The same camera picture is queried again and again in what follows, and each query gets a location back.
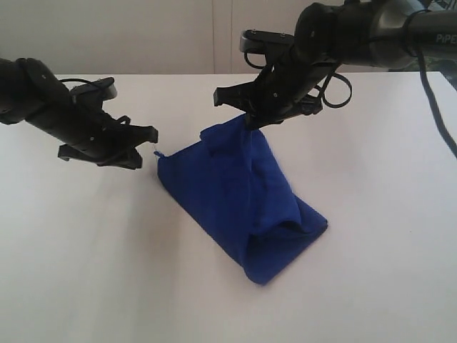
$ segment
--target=white table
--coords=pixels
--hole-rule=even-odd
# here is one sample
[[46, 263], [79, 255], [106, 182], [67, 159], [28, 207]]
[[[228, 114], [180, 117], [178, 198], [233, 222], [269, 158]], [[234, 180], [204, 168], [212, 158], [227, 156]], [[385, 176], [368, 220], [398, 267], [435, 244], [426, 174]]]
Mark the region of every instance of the white table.
[[[263, 130], [330, 222], [266, 287], [164, 191], [152, 145], [140, 171], [98, 168], [0, 126], [0, 342], [455, 342], [457, 161], [417, 74], [348, 76], [344, 109]], [[105, 109], [154, 125], [165, 154], [237, 115], [213, 90], [253, 78], [115, 77]], [[457, 137], [457, 94], [430, 78]], [[328, 97], [344, 92], [335, 81]]]

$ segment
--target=blue towel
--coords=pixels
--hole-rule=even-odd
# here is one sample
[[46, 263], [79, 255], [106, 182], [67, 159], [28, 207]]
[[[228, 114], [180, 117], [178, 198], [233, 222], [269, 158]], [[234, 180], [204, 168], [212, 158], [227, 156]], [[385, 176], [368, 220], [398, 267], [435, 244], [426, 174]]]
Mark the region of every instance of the blue towel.
[[201, 141], [159, 159], [159, 179], [247, 277], [266, 284], [327, 228], [296, 197], [265, 136], [243, 116], [205, 129]]

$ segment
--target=folded fabric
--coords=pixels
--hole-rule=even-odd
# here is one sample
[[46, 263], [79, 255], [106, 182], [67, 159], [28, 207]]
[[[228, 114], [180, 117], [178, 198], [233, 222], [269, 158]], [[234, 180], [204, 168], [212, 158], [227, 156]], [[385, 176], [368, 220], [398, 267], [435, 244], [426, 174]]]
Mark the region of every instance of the folded fabric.
[[172, 156], [160, 154], [159, 179], [250, 280], [266, 284], [327, 221], [293, 194], [265, 136], [246, 130], [243, 116], [200, 138]]

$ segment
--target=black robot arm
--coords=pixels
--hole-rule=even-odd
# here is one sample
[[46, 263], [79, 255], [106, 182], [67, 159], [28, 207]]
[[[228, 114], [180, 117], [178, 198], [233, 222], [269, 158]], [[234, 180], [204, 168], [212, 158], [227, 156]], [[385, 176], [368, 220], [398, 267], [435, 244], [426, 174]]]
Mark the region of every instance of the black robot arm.
[[[63, 81], [86, 84], [69, 91]], [[98, 166], [141, 168], [136, 147], [156, 143], [152, 126], [130, 125], [130, 118], [113, 119], [103, 111], [103, 102], [116, 97], [112, 77], [89, 82], [59, 81], [40, 61], [0, 59], [0, 122], [27, 121], [61, 140], [59, 157], [78, 159]]]
[[[418, 54], [456, 59], [457, 12], [430, 12], [419, 0], [315, 3], [301, 13], [294, 36], [245, 31], [241, 50], [245, 57], [265, 55], [266, 65], [252, 82], [218, 88], [214, 104], [246, 112], [247, 127], [256, 129], [320, 112], [321, 102], [328, 103], [328, 81], [341, 64], [397, 69]], [[318, 96], [308, 94], [314, 88]]]

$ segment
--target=white wall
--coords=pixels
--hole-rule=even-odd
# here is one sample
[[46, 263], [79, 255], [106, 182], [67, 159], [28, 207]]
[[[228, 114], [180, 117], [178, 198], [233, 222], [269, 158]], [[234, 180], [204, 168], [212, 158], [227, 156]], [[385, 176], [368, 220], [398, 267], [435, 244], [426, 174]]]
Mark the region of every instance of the white wall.
[[2, 0], [0, 56], [41, 59], [57, 74], [252, 73], [238, 50], [241, 31], [292, 34], [312, 3]]

